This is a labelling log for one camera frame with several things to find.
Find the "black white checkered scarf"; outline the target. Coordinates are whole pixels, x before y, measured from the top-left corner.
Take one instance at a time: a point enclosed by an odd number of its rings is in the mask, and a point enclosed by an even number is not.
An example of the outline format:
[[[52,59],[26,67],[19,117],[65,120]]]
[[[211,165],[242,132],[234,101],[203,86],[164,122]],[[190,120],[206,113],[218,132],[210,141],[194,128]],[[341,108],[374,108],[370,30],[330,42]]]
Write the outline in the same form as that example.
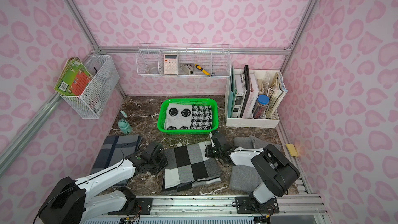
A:
[[[164,170],[161,192],[177,193],[218,183],[222,170],[214,158],[206,157],[204,142],[164,151],[168,165]]]

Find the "smiley houndstooth knit scarf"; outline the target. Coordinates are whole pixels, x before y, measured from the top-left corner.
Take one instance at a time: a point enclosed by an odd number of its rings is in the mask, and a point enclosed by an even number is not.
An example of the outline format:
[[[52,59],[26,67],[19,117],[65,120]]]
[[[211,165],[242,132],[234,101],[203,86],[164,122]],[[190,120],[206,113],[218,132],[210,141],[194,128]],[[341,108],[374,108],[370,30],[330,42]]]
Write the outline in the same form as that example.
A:
[[[210,130],[212,111],[210,106],[171,103],[166,110],[166,130]]]

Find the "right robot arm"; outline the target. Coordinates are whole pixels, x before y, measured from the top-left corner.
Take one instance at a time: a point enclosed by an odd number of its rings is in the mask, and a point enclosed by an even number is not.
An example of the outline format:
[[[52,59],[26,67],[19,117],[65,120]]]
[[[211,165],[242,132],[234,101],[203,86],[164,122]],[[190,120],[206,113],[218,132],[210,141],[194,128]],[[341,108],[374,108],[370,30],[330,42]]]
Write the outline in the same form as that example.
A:
[[[262,149],[246,149],[232,147],[217,130],[209,136],[211,144],[206,146],[206,157],[256,169],[262,183],[250,193],[253,203],[265,204],[273,197],[282,197],[301,176],[297,167],[272,144]]]

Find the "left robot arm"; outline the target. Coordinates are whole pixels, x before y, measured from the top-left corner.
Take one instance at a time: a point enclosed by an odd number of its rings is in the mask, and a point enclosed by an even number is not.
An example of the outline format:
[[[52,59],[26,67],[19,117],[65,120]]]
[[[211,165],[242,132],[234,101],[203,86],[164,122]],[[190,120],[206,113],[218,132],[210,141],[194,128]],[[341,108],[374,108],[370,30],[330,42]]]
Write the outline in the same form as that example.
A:
[[[79,179],[64,177],[39,208],[35,219],[45,224],[81,224],[104,214],[139,216],[143,207],[130,189],[122,187],[105,195],[102,192],[137,174],[156,175],[167,164],[164,147],[152,142],[94,174]]]

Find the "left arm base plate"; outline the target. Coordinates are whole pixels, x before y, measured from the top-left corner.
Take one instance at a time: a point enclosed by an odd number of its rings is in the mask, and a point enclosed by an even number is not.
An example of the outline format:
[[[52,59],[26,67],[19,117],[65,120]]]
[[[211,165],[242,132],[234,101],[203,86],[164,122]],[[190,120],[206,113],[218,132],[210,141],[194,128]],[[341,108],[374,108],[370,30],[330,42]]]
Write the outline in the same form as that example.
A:
[[[130,198],[127,199],[126,204],[119,211],[107,213],[108,215],[125,215],[136,216],[150,215],[153,198]]]

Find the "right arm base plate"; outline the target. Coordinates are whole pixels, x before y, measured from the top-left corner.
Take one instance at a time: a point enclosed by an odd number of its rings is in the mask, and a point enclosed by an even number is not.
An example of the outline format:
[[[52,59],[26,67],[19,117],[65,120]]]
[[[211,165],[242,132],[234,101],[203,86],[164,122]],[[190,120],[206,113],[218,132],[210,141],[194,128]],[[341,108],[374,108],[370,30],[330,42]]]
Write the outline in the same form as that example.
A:
[[[273,215],[280,213],[279,204],[275,197],[265,203],[258,203],[251,197],[236,197],[231,206],[236,208],[238,214]]]

